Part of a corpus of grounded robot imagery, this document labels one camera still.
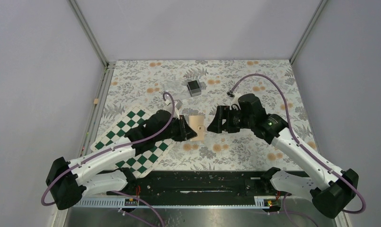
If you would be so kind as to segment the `black credit card stack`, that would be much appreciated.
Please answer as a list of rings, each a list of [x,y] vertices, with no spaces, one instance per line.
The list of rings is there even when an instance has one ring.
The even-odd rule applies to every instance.
[[[199,96],[202,92],[198,80],[192,80],[187,82],[187,89],[191,97]]]

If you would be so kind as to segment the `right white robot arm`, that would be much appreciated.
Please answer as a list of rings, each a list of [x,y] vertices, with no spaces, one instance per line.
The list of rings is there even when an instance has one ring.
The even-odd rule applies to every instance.
[[[213,133],[237,133],[242,129],[251,130],[256,137],[281,150],[309,176],[303,178],[272,167],[261,182],[265,194],[282,191],[304,198],[327,218],[335,218],[356,196],[353,189],[358,185],[357,172],[345,171],[326,160],[291,132],[281,116],[266,113],[254,94],[235,97],[230,106],[217,106],[207,128]]]

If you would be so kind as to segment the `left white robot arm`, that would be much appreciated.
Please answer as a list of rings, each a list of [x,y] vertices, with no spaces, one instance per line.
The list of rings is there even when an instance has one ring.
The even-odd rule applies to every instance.
[[[151,164],[158,158],[152,152],[168,147],[165,140],[183,142],[197,137],[183,115],[158,110],[147,119],[133,119],[144,113],[142,110],[129,112],[126,121],[120,121],[112,133],[106,134],[108,141],[96,145],[96,152],[69,161],[63,157],[54,160],[45,180],[47,189],[41,198],[42,205],[56,205],[57,209],[66,210],[88,194],[108,191],[131,194],[137,184],[131,168],[108,170],[107,167],[146,152],[151,154],[141,161]]]

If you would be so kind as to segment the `clear acrylic card box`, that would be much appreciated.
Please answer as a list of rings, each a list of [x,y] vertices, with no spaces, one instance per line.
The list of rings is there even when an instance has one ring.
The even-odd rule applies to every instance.
[[[163,84],[163,88],[166,92],[170,93],[174,100],[183,101],[188,98],[192,98],[187,89],[187,82],[195,79],[182,79],[171,81]]]

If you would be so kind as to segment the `tan card holder wallet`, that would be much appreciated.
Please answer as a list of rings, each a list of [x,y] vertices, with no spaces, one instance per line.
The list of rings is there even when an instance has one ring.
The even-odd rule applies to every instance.
[[[204,137],[205,137],[204,116],[190,115],[188,124],[190,128],[197,133],[197,136],[192,138],[191,141],[204,141]]]

